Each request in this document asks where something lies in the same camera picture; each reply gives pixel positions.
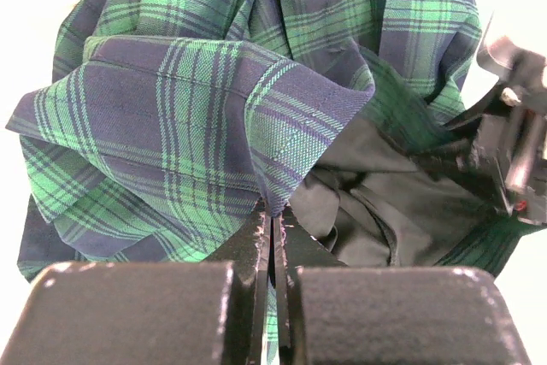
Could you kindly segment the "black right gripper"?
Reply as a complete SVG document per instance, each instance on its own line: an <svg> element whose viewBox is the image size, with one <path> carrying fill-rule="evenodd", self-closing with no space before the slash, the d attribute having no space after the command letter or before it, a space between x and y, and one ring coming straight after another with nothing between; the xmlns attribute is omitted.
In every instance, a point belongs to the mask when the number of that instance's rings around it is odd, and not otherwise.
<svg viewBox="0 0 547 365"><path fill-rule="evenodd" d="M499 214L546 222L546 57L493 15L476 60L498 82L456 124L445 175Z"/></svg>

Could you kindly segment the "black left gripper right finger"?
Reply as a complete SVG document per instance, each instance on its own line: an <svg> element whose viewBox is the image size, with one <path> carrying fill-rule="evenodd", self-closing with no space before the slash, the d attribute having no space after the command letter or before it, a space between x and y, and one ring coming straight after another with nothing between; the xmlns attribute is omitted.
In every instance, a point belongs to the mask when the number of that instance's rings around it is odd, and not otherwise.
<svg viewBox="0 0 547 365"><path fill-rule="evenodd" d="M527 364L502 294L471 267L350 268L273 219L283 364Z"/></svg>

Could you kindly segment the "dark green plaid garment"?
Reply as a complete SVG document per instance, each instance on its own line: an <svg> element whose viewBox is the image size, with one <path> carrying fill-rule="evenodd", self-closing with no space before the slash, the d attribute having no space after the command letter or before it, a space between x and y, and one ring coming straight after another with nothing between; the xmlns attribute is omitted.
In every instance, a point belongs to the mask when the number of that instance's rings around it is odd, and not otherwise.
<svg viewBox="0 0 547 365"><path fill-rule="evenodd" d="M262 207L266 356L281 363L273 220L350 268L493 280L542 230L445 175L498 82L474 0L80 0L49 86L22 97L31 186L17 266L200 263Z"/></svg>

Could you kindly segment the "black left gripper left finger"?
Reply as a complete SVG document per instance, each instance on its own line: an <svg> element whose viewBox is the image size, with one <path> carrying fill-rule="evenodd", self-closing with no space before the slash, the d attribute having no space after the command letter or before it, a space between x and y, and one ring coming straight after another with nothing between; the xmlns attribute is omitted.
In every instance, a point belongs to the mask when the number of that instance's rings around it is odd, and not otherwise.
<svg viewBox="0 0 547 365"><path fill-rule="evenodd" d="M269 218L256 207L200 263L47 267L4 364L258 364L266 356Z"/></svg>

